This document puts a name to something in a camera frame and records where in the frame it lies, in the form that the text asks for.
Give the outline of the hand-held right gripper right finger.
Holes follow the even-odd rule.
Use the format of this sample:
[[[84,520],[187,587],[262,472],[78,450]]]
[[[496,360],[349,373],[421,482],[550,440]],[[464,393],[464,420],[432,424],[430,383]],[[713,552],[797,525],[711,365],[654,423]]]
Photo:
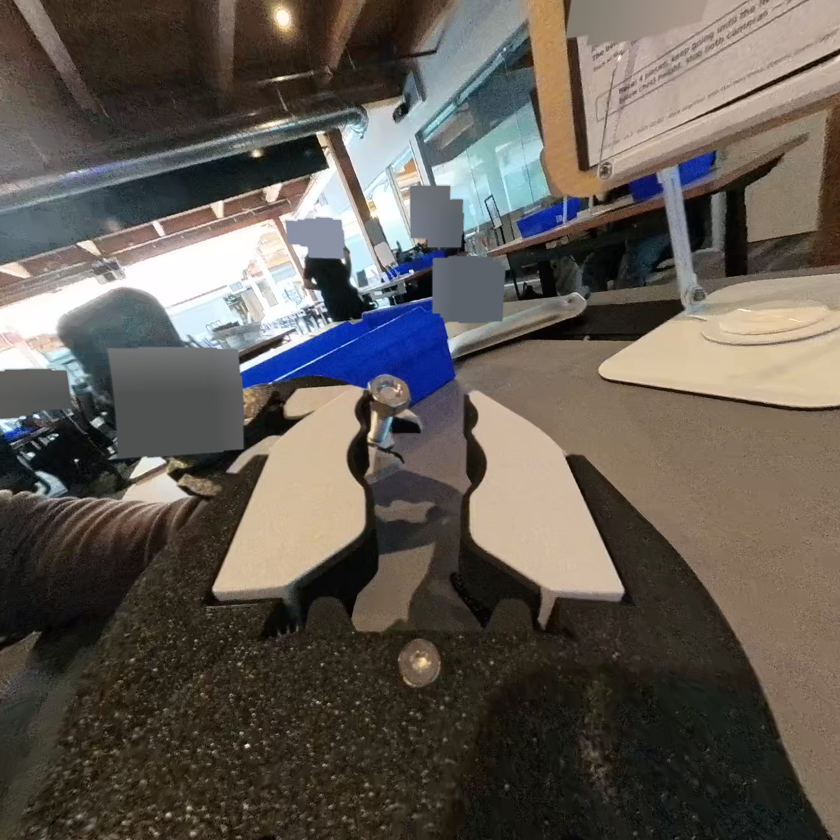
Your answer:
[[[472,391],[465,395],[469,487],[461,508],[461,593],[483,621],[523,603],[546,628],[559,601],[621,603],[625,585],[562,447]]]

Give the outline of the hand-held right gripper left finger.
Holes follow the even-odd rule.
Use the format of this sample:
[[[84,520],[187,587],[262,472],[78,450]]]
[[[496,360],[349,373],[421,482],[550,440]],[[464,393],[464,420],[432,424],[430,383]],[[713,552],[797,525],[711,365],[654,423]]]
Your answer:
[[[269,449],[212,585],[214,603],[279,603],[305,623],[322,597],[351,615],[375,576],[368,393],[334,391]]]

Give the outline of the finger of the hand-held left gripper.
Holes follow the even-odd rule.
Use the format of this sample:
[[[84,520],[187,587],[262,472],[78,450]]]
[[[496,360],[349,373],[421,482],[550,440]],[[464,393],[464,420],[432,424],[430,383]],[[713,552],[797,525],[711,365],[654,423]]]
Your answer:
[[[298,387],[284,403],[284,417],[290,422],[299,421],[346,393],[358,396],[358,387],[354,385]]]
[[[267,456],[273,445],[280,440],[279,435],[266,436],[258,443],[245,449],[242,453],[237,455],[229,467],[226,468],[228,474],[239,473],[247,464],[256,457]]]

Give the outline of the silver hex bolt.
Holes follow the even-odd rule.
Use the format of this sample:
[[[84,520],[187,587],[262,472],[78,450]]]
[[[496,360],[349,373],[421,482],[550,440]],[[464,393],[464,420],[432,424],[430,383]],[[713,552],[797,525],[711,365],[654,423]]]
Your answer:
[[[411,403],[389,404],[370,400],[371,421],[367,434],[369,449],[378,455],[390,456],[403,462],[404,458],[395,450],[392,433],[393,421],[396,416],[408,409]]]

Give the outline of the silver hex nut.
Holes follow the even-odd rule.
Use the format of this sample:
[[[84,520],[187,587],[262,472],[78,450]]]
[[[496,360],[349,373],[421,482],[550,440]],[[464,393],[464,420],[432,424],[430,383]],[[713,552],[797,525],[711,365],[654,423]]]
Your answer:
[[[407,409],[412,402],[409,385],[392,374],[380,374],[370,380],[367,390],[371,401],[396,412]]]

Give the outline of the blue plastic bin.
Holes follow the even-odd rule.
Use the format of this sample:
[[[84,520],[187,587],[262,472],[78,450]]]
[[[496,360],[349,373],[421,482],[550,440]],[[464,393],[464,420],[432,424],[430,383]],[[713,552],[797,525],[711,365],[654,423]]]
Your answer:
[[[368,311],[241,368],[243,387],[313,375],[365,387],[384,374],[407,383],[414,403],[454,380],[445,322],[431,298]]]

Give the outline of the person's left forearm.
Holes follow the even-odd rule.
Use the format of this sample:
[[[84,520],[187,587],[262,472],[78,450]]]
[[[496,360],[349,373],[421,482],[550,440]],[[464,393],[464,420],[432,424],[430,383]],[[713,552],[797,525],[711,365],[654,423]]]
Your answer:
[[[205,508],[1,493],[1,636],[6,644],[110,615],[154,556]]]

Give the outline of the wooden work table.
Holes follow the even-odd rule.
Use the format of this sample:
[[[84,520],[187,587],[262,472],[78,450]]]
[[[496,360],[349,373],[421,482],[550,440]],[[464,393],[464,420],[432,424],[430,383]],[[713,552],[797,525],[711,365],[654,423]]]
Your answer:
[[[423,300],[432,295],[433,268],[427,267],[405,275],[386,277],[369,283],[357,292],[374,309],[389,308],[414,300]]]

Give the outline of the group of black office chairs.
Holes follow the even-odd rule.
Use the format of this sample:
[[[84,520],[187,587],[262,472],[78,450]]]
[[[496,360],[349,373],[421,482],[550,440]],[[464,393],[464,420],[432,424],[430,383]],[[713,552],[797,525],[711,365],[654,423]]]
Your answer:
[[[95,427],[79,394],[71,408],[14,418],[22,433],[10,442],[14,454],[38,476],[49,476],[68,496],[115,496],[126,491],[126,469],[112,459],[112,439]]]

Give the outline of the grey metal clamp lever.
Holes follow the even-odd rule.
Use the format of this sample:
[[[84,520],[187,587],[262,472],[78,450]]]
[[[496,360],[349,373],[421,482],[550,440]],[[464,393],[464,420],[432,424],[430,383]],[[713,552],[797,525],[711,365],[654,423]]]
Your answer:
[[[456,361],[553,326],[577,319],[587,307],[587,300],[573,292],[567,296],[502,304],[502,318],[492,322],[446,322],[448,349]]]

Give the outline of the wooden side table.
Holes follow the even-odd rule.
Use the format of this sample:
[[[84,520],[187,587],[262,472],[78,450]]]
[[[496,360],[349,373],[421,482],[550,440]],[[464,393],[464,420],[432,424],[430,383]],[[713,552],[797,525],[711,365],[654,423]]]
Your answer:
[[[749,272],[748,226],[745,191],[748,186],[764,178],[784,156],[808,141],[808,133],[800,133],[782,143],[764,143],[751,157],[736,157],[714,167],[703,179],[683,189],[686,200],[723,194],[725,220],[723,224],[724,275],[741,277]],[[667,226],[659,218],[665,212],[665,199],[655,196],[642,203],[630,203],[609,208],[599,215],[578,216],[573,221],[531,237],[517,238],[498,246],[487,255],[505,258],[514,278],[524,269],[547,264],[562,256],[584,256],[592,251],[619,243],[631,235],[658,234]]]

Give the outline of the printed instruction sheet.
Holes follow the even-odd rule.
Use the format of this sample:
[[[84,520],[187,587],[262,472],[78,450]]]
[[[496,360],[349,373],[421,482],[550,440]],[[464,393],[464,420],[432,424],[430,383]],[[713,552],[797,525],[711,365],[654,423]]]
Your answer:
[[[575,2],[595,166],[838,53],[838,1]]]

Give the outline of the brown wooden post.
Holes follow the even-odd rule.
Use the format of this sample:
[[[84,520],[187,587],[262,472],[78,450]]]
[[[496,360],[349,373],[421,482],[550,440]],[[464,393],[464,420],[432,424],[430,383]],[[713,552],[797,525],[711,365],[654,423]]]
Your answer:
[[[332,168],[336,171],[341,181],[344,193],[348,198],[353,216],[360,230],[360,235],[373,258],[374,266],[378,271],[382,272],[384,270],[383,264],[375,252],[375,244],[372,242],[366,227],[371,221],[370,208],[364,197],[364,192],[349,152],[345,146],[342,132],[339,129],[331,129],[326,132],[320,132],[319,138],[329,153]]]
[[[839,265],[839,107],[828,114],[823,150],[818,227],[813,236],[811,266]]]

